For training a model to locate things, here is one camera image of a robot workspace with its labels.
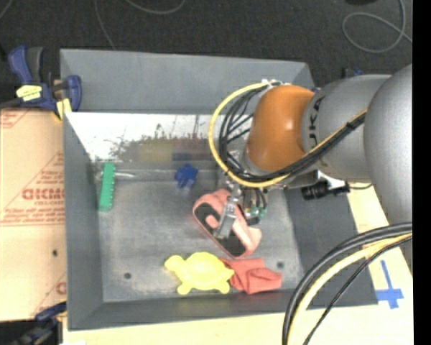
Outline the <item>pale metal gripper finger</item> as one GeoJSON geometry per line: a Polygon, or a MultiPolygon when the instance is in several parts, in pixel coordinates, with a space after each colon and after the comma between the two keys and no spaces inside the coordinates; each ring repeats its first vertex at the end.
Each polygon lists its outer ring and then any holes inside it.
{"type": "Polygon", "coordinates": [[[227,239],[231,234],[232,226],[236,220],[237,198],[228,195],[219,195],[219,200],[223,203],[223,210],[218,221],[218,227],[213,232],[217,239],[227,239]]]}

